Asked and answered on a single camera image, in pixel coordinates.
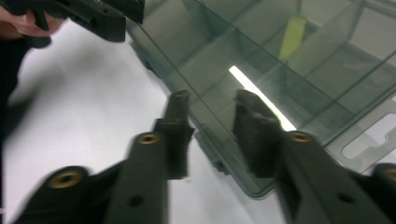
white surface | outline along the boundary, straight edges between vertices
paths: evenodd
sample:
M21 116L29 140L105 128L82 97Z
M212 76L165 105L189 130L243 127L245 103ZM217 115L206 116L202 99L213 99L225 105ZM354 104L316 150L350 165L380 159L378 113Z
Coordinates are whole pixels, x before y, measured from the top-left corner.
M5 144L6 223L47 174L69 165L95 173L120 161L132 137L162 116L168 94L127 43L107 43L72 22L50 48L29 53L20 78L11 111L31 103ZM189 165L187 180L170 183L171 223L283 223L274 194L250 200L195 141Z

black plastic part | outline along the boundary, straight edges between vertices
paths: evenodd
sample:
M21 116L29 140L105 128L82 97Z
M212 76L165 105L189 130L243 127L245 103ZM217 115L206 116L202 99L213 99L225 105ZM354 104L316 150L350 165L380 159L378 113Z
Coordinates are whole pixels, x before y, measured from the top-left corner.
M166 146L166 137L161 133L136 137L122 165L105 224L167 223Z
M396 223L396 164L378 164L371 176L351 173L351 176L378 204L378 207Z
M165 134L168 139L169 179L187 176L187 146L194 132L188 121L189 98L188 91L173 93L163 119L157 119L153 129Z
M52 188L51 180L67 172L81 175L76 185L67 188ZM63 168L48 177L40 189L32 196L15 224L70 224L77 223L81 217L81 206L86 199L86 192L91 182L86 169L78 166Z
M125 17L142 23L144 0L0 0L0 5L14 15L24 15L28 9L35 11L38 26L48 30L44 11L56 18L70 18L103 39L112 42L125 40ZM26 37L34 48L44 48L49 37Z
M233 133L249 170L257 177L274 176L282 130L275 114L250 91L236 94Z
M122 12L130 20L143 23L145 0L103 0L103 2Z
M51 43L50 37L24 36L25 42L32 48L43 49Z
M392 223L306 133L285 133L279 171L276 188L289 223Z

hand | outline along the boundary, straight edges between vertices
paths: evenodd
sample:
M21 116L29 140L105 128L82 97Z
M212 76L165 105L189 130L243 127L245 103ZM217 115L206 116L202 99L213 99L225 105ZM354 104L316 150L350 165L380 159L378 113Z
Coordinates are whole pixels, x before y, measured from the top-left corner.
M0 7L0 39L13 40L23 38L23 35L49 36L58 31L63 20L55 19L46 14L48 31L43 31L35 25L35 15L28 11L23 16L14 16Z

yellow object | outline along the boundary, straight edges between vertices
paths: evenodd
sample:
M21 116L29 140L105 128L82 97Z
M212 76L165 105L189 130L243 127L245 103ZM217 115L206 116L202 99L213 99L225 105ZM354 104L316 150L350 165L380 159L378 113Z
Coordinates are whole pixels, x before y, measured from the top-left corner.
M279 52L279 60L287 59L303 42L306 25L306 16L293 16L286 27L282 46Z

black plastic component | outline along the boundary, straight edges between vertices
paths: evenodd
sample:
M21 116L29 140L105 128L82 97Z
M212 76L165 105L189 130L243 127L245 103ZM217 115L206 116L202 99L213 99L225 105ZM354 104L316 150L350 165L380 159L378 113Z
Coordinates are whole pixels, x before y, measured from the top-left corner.
M48 30L44 11L56 18L70 18L103 39L112 42L125 40L125 18L142 23L144 0L0 0L0 5L14 15L24 15L32 9L36 25ZM26 36L28 44L43 48L50 43L49 37Z
M257 177L274 176L282 130L275 114L250 91L236 94L233 133L249 170Z
M99 175L77 166L51 175L15 223L168 223L167 180L187 174L188 98L174 93L157 120L160 132L139 134L125 161Z
M91 182L86 169L63 168L50 175L35 192L15 224L77 223Z
M164 133L169 144L169 179L187 176L187 145L194 129L188 121L190 93L178 91L168 100L163 119L157 119L154 132Z
M312 135L283 132L253 93L239 91L237 103L233 131L240 149L255 175L276 180L288 223L392 223L395 166L379 165L371 177L353 174Z

